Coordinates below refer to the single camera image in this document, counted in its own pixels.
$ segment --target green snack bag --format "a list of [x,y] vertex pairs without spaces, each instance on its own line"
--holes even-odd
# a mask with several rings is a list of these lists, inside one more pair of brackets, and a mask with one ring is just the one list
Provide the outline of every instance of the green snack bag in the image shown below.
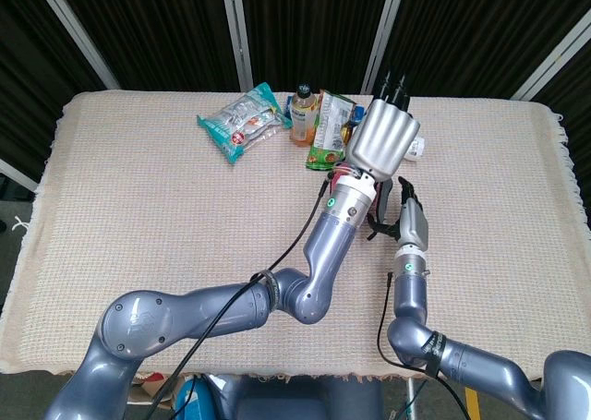
[[328,171],[344,156],[341,128],[351,118],[355,102],[342,95],[320,91],[320,109],[316,117],[316,137],[310,148],[306,167]]

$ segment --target bottle cap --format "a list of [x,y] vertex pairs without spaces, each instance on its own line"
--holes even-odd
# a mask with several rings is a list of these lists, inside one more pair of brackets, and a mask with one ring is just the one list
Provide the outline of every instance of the bottle cap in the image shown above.
[[307,99],[310,96],[310,86],[307,83],[297,85],[297,96],[300,99]]

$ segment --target silver robotic hand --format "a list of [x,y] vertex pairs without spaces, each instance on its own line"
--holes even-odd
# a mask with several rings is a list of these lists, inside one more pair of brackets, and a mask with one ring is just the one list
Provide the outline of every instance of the silver robotic hand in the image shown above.
[[[430,330],[427,321],[428,224],[414,188],[404,179],[400,220],[390,229],[399,245],[394,256],[394,315],[388,339],[406,365],[426,366],[464,386],[485,392],[536,420],[591,418],[591,357],[572,351],[551,354],[543,389],[531,386],[511,360],[456,342]],[[384,228],[375,225],[378,232]]]
[[[263,283],[242,294],[211,336],[262,326],[273,309],[301,323],[321,320],[332,299],[336,273],[365,220],[374,184],[393,175],[419,124],[384,101],[374,101],[347,148],[358,174],[339,178],[304,247],[309,274],[286,268],[265,271]],[[146,357],[184,338],[200,338],[242,288],[232,284],[170,295],[136,291],[117,298],[103,313],[76,374],[62,388],[47,420],[121,419],[131,380]]]

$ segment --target metal frame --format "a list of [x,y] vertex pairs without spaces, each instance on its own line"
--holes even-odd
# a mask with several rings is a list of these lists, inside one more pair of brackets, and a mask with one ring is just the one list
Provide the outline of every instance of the metal frame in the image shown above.
[[70,34],[82,54],[88,60],[92,69],[96,72],[99,78],[103,81],[104,86],[108,90],[120,90],[121,87],[117,82],[113,72],[105,63],[101,53],[90,39],[88,33],[72,11],[66,0],[46,0],[51,9],[55,12],[59,20],[62,22],[67,32]]
[[37,186],[39,185],[37,182],[23,174],[21,171],[16,169],[15,167],[11,166],[10,164],[6,163],[4,160],[0,159],[0,173],[4,174],[6,177],[14,180],[21,186],[25,186],[29,191],[35,192]]
[[248,49],[247,23],[244,18],[242,0],[223,0],[225,15],[228,18],[228,29],[232,39],[236,72],[240,90],[246,92],[254,88],[250,51]]
[[546,57],[534,73],[511,97],[511,100],[530,101],[566,63],[591,39],[591,9],[577,22],[562,41]]
[[376,30],[376,38],[373,41],[371,54],[369,55],[368,68],[361,85],[362,94],[370,94],[373,91],[373,85],[376,82],[376,76],[380,70],[381,60],[386,51],[386,45],[390,39],[392,26],[396,20],[396,14],[402,0],[385,0],[384,8],[381,11],[380,23]]

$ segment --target packaged snack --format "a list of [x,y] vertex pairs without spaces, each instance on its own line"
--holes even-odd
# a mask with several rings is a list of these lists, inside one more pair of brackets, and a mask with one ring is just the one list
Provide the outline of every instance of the packaged snack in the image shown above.
[[212,117],[197,116],[197,123],[207,129],[232,164],[255,143],[292,125],[267,83],[261,83]]
[[326,171],[344,156],[341,128],[351,118],[355,102],[341,96],[320,92],[320,111],[316,117],[316,137],[306,167]]

